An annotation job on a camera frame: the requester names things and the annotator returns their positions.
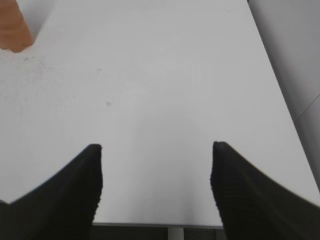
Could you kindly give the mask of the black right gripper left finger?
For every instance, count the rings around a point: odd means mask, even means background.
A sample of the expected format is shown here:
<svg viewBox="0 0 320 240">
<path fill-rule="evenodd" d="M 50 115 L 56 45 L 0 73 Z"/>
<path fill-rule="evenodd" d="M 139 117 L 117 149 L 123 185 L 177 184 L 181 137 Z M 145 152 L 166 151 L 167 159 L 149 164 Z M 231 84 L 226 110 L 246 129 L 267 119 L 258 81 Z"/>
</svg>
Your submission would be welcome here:
<svg viewBox="0 0 320 240">
<path fill-rule="evenodd" d="M 103 188 L 102 147 L 88 145 L 36 189 L 0 207 L 2 240 L 88 240 Z"/>
</svg>

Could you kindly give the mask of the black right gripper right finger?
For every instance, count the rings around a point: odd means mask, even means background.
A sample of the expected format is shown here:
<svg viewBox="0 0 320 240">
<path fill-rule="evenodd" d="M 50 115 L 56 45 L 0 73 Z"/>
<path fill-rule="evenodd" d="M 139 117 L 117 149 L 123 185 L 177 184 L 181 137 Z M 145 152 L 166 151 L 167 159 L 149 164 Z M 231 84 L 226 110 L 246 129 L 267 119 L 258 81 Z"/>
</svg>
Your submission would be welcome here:
<svg viewBox="0 0 320 240">
<path fill-rule="evenodd" d="M 212 146 L 210 185 L 229 240 L 318 240 L 320 208 L 281 186 L 224 141 Z"/>
</svg>

